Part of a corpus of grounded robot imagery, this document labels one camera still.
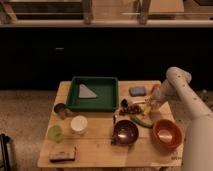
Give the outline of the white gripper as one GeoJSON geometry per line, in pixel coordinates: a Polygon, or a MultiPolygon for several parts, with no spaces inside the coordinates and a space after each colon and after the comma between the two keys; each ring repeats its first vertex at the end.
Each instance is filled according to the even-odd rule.
{"type": "Polygon", "coordinates": [[[150,100],[153,101],[153,109],[159,109],[169,98],[169,85],[167,83],[161,84],[150,96],[150,100]]]}

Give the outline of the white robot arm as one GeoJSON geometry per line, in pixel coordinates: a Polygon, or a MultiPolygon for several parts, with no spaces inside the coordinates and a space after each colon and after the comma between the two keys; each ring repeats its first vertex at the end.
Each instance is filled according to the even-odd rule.
{"type": "Polygon", "coordinates": [[[189,86],[189,72],[170,67],[166,79],[157,88],[148,104],[159,109],[169,98],[178,97],[188,110],[190,123],[186,129],[182,171],[213,171],[213,111],[189,86]]]}

